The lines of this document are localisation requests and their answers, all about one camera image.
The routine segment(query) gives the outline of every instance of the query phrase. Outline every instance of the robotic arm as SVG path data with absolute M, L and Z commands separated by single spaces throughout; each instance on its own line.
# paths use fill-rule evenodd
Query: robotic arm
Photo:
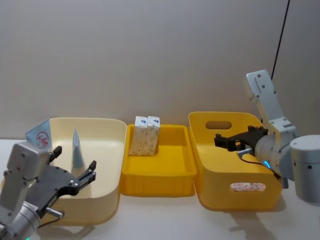
M 63 213 L 52 205 L 64 195 L 75 196 L 96 179 L 96 162 L 79 177 L 49 165 L 62 152 L 39 149 L 30 142 L 16 143 L 0 195 L 0 240 L 24 240 L 37 230 L 45 214 L 58 219 Z
M 282 112 L 266 70 L 248 73 L 246 78 L 247 93 L 257 105 L 266 129 L 249 126 L 248 132 L 228 138 L 217 134 L 215 145 L 238 151 L 239 158 L 254 155 L 259 163 L 281 177 L 283 188 L 289 187 L 288 179 L 295 181 L 300 199 L 320 204 L 320 135 L 298 137 L 296 127 Z

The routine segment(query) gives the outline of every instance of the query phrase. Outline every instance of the yellow basket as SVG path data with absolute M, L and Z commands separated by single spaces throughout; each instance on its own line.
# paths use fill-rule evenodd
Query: yellow basket
M 128 125 L 121 193 L 129 196 L 184 197 L 195 194 L 197 174 L 188 128 L 161 124 L 155 156 L 130 156 L 134 125 Z
M 193 112 L 189 115 L 191 145 L 197 167 L 195 189 L 201 204 L 211 210 L 272 209 L 282 185 L 264 166 L 241 161 L 236 152 L 215 147 L 214 137 L 247 132 L 248 126 L 262 126 L 259 119 L 240 112 Z M 252 155 L 244 159 L 257 162 Z M 263 191 L 235 191 L 234 183 L 262 183 Z

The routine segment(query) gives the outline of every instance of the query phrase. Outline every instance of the white wall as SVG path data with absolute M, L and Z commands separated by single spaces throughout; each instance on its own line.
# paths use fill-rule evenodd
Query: white wall
M 47 117 L 251 112 L 245 74 L 272 71 L 286 0 L 0 2 L 0 137 Z
M 291 0 L 273 81 L 301 135 L 320 134 L 320 1 Z

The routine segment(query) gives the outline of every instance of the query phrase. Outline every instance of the tabletop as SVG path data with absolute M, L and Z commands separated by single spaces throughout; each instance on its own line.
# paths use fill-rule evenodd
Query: tabletop
M 14 143 L 0 140 L 0 170 Z M 115 216 L 93 226 L 52 226 L 30 240 L 319 240 L 320 206 L 296 196 L 295 184 L 282 191 L 271 212 L 221 212 L 201 206 L 198 197 L 120 197 Z

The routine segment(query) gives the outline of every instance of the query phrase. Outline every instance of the white box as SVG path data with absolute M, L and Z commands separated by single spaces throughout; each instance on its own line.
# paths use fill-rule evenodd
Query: white box
M 145 156 L 154 156 L 158 143 L 158 135 L 160 129 L 160 118 L 156 116 L 148 116 L 148 127 L 143 146 L 143 154 Z
M 134 123 L 134 132 L 130 145 L 131 156 L 142 156 L 144 143 L 147 134 L 148 118 L 144 116 L 136 116 Z

